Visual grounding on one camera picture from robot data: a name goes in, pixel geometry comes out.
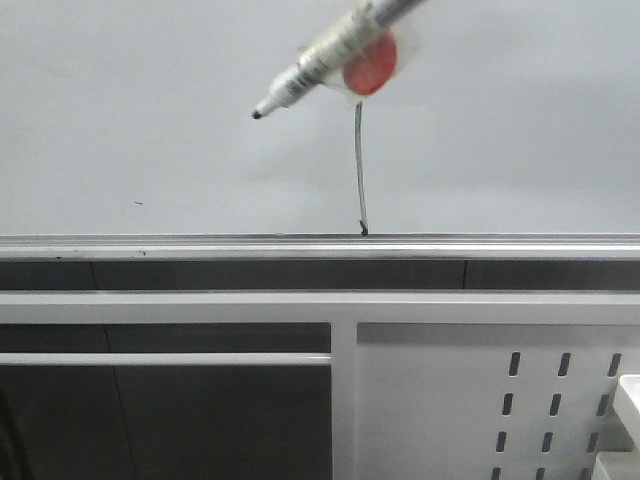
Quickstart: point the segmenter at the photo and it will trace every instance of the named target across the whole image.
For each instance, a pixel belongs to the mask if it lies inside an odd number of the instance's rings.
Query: marker
[[[366,0],[358,4],[276,76],[251,116],[257,120],[296,103],[423,1]]]

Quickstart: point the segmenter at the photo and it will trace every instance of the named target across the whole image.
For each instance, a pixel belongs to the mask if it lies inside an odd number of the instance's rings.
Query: dark gray panel
[[[111,325],[113,352],[329,352],[329,324]]]
[[[468,289],[637,290],[640,262],[469,261]]]
[[[88,262],[0,262],[0,290],[92,290]]]
[[[328,367],[118,368],[139,480],[329,480]]]
[[[0,388],[35,480],[133,480],[111,368],[3,367]]]
[[[97,262],[103,290],[454,289],[463,261],[262,260]]]
[[[107,351],[101,325],[0,325],[0,352]]]
[[[9,407],[0,392],[0,478],[3,480],[31,480],[33,475],[22,439],[18,434]]]
[[[108,352],[101,326],[4,325],[2,352]],[[2,367],[4,422],[35,480],[133,479],[113,369]]]

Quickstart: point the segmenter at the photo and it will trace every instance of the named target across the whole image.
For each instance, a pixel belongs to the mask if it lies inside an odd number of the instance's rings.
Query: red sticker
[[[396,39],[383,33],[365,47],[361,55],[349,60],[342,69],[347,87],[358,95],[371,95],[382,88],[395,72],[398,63]]]

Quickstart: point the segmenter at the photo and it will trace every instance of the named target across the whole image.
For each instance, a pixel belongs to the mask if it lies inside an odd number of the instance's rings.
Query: pegboard
[[[631,450],[610,404],[630,326],[360,324],[357,478],[587,480]]]

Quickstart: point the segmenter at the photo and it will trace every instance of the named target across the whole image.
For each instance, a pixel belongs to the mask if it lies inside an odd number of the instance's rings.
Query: white wall
[[[0,235],[358,232],[347,101],[249,116],[349,5],[0,0]],[[373,233],[640,231],[638,0],[411,23],[420,51],[365,104]]]

